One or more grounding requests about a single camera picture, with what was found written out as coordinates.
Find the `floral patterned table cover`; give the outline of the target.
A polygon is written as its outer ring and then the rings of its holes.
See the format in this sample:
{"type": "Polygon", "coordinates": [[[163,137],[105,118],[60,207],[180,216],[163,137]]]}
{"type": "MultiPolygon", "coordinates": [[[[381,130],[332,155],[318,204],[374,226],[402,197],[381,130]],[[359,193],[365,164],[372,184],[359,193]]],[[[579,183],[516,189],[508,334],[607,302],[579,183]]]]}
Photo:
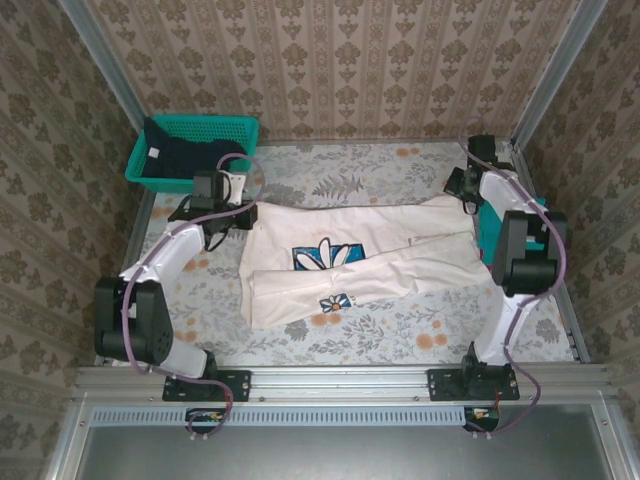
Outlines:
{"type": "MultiPolygon", "coordinates": [[[[453,142],[261,146],[255,155],[264,200],[304,208],[421,203],[466,163],[453,142]]],[[[233,230],[197,255],[168,295],[175,336],[224,366],[456,363],[500,312],[501,292],[485,282],[254,330],[240,314],[245,238],[233,230]]]]}

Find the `aluminium table side rail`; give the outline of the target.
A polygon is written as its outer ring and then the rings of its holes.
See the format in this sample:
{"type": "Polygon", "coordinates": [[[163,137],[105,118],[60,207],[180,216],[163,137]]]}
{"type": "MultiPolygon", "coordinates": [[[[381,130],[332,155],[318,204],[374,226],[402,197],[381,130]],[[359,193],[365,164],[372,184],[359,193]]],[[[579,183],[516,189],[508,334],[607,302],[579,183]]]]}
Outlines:
{"type": "MultiPolygon", "coordinates": [[[[523,187],[532,196],[537,197],[537,189],[534,186],[524,154],[517,146],[511,146],[511,159],[523,187]]],[[[573,351],[574,359],[581,363],[590,363],[591,358],[565,282],[562,282],[558,287],[554,297],[561,319],[565,324],[565,331],[573,351]]]]}
{"type": "Polygon", "coordinates": [[[109,353],[108,348],[114,342],[122,343],[122,294],[119,292],[121,283],[118,275],[137,262],[141,255],[154,200],[155,194],[145,189],[129,236],[122,266],[114,276],[100,278],[95,286],[94,349],[96,365],[102,365],[105,362],[109,353]]]}

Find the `teal plastic basket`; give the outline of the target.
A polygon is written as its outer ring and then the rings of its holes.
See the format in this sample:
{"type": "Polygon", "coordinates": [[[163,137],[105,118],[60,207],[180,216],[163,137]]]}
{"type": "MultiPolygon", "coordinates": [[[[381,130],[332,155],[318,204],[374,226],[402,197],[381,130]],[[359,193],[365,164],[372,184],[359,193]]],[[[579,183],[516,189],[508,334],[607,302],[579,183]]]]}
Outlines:
{"type": "MultiPolygon", "coordinates": [[[[232,140],[238,142],[246,155],[252,156],[257,147],[259,121],[249,116],[160,114],[151,118],[169,135],[194,142],[232,140]]],[[[146,141],[144,126],[129,157],[125,177],[156,193],[189,193],[193,179],[145,178],[146,141]]]]}

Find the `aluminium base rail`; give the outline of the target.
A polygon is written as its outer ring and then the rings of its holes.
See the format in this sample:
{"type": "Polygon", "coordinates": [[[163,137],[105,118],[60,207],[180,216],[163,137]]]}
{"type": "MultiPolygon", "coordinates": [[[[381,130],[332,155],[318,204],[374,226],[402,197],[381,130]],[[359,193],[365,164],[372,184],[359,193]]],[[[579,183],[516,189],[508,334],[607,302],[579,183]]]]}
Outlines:
{"type": "MultiPolygon", "coordinates": [[[[432,370],[440,365],[274,366],[249,368],[249,399],[242,406],[391,405],[430,402],[432,370]]],[[[602,365],[533,363],[524,369],[541,386],[539,403],[588,404],[611,401],[616,389],[602,365]]],[[[164,378],[124,367],[82,368],[71,402],[95,405],[159,405],[164,378]]]]}

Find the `folded teal t-shirt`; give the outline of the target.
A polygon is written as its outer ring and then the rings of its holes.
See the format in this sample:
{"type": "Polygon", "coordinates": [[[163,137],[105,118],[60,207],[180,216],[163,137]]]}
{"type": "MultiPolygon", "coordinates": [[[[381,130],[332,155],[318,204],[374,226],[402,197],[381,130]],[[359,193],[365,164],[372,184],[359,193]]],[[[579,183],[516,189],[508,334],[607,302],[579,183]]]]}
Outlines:
{"type": "Polygon", "coordinates": [[[538,213],[526,202],[517,200],[499,215],[486,201],[477,212],[477,244],[495,251],[499,263],[511,258],[525,258],[528,251],[543,251],[549,231],[538,213]]]}

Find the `aluminium frame post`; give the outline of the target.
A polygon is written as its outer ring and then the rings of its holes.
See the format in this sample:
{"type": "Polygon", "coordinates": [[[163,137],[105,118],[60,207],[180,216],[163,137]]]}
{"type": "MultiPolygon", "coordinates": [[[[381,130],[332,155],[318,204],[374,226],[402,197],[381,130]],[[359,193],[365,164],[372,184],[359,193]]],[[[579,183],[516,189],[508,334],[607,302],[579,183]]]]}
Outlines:
{"type": "Polygon", "coordinates": [[[73,27],[101,71],[132,128],[143,130],[147,113],[136,93],[123,60],[117,56],[115,41],[101,20],[96,2],[100,0],[58,0],[73,27]]]}
{"type": "Polygon", "coordinates": [[[523,150],[532,138],[607,3],[580,0],[511,136],[515,148],[523,150]]]}

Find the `navy blue t-shirt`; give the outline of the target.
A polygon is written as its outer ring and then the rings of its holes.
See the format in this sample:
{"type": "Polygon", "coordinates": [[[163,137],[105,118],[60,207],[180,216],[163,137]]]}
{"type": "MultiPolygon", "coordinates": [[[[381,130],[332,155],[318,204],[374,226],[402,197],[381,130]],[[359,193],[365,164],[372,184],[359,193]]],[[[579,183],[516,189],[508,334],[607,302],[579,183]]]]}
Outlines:
{"type": "Polygon", "coordinates": [[[146,141],[145,178],[192,180],[196,173],[213,171],[227,154],[245,154],[246,150],[232,140],[194,142],[169,135],[151,117],[144,121],[146,141]]]}

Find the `grey metal panel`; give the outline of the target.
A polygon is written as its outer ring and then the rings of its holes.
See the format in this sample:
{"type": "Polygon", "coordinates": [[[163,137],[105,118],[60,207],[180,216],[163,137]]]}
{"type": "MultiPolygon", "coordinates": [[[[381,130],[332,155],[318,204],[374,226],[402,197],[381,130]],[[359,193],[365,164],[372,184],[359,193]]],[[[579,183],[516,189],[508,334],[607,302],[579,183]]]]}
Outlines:
{"type": "Polygon", "coordinates": [[[65,420],[45,480],[640,480],[616,406],[543,405],[492,436],[454,426],[179,426],[65,420]]]}

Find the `white daisy print t-shirt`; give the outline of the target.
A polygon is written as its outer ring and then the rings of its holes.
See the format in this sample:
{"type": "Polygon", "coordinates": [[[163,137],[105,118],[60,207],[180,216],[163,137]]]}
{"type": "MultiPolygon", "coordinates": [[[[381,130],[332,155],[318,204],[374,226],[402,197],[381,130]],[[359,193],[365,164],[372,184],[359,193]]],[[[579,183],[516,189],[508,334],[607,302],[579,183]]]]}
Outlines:
{"type": "Polygon", "coordinates": [[[446,195],[329,209],[261,202],[239,276],[253,330],[490,278],[471,218],[446,195]]]}

